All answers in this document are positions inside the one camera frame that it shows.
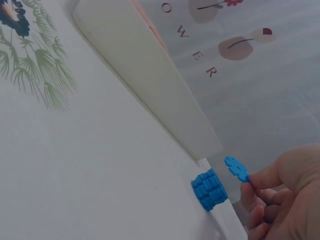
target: blue flower-shaped piece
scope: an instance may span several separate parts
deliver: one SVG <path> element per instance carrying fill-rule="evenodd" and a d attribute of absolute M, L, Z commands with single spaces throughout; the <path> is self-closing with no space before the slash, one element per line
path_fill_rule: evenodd
<path fill-rule="evenodd" d="M 248 171 L 244 165 L 240 164 L 238 159 L 232 156 L 227 156 L 224 159 L 224 163 L 229 167 L 229 171 L 234 176 L 237 176 L 241 182 L 243 183 L 249 182 Z"/>

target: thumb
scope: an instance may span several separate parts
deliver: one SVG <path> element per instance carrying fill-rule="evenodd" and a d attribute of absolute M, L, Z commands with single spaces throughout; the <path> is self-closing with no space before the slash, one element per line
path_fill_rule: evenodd
<path fill-rule="evenodd" d="M 320 178 L 320 144 L 310 144 L 283 153 L 270 166 L 249 176 L 256 189 L 286 185 L 298 193 Z"/>

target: white cardboard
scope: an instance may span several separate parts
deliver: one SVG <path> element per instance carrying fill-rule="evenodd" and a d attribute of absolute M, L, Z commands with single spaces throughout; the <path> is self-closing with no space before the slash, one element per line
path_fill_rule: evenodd
<path fill-rule="evenodd" d="M 73 18 L 84 36 L 195 160 L 222 150 L 179 72 L 129 0 L 81 0 Z"/>

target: bird illustration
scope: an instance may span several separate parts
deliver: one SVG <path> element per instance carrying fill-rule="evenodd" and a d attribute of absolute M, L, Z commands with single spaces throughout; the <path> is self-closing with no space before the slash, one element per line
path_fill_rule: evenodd
<path fill-rule="evenodd" d="M 10 10 L 8 7 L 8 0 L 0 0 L 0 21 L 3 25 L 6 25 L 16 31 L 20 37 L 29 36 L 30 24 L 25 17 L 26 10 L 20 1 L 11 0 L 13 3 L 13 8 L 16 13 Z"/>

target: stack of blue pieces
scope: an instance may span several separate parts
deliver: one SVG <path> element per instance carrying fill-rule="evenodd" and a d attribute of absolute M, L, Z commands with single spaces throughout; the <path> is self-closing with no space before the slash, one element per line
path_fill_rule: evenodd
<path fill-rule="evenodd" d="M 217 204 L 222 204 L 228 199 L 224 187 L 212 168 L 205 173 L 199 174 L 191 182 L 191 186 L 201 205 L 208 212 Z"/>

